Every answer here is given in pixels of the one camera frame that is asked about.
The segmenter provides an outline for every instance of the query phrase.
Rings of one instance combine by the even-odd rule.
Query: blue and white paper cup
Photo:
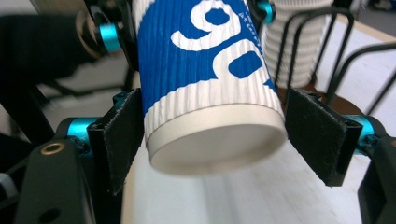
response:
[[[243,0],[134,0],[150,163],[205,175],[258,161],[287,139]]]

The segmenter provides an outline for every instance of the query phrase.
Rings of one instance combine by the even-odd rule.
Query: brass insert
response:
[[[64,144],[63,143],[52,143],[49,144],[41,149],[41,154],[44,156],[49,156],[56,154],[60,151],[64,150]]]

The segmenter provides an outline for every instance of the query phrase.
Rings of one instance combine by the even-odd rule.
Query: white table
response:
[[[337,22],[334,36],[342,34],[343,26]],[[356,24],[346,55],[390,40]],[[319,90],[327,87],[337,41],[332,38],[318,71]],[[396,52],[361,57],[350,67],[338,94],[365,111],[392,75],[395,58]],[[396,88],[392,88],[374,113],[393,136],[395,99]],[[368,158],[355,155],[343,187],[329,188],[287,142],[269,159],[232,173],[180,177],[154,171],[143,145],[127,178],[122,220],[134,224],[361,223],[357,189],[368,163]]]

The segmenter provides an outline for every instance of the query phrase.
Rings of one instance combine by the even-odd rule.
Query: paper cup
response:
[[[333,0],[274,0],[276,8],[303,10],[329,7]]]
[[[176,175],[229,171],[287,139],[244,1],[133,1],[151,165]]]

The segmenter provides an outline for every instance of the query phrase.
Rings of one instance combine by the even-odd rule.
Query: cup bottom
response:
[[[259,161],[287,139],[284,120],[261,105],[219,105],[172,119],[148,139],[151,165],[174,175],[207,175]]]

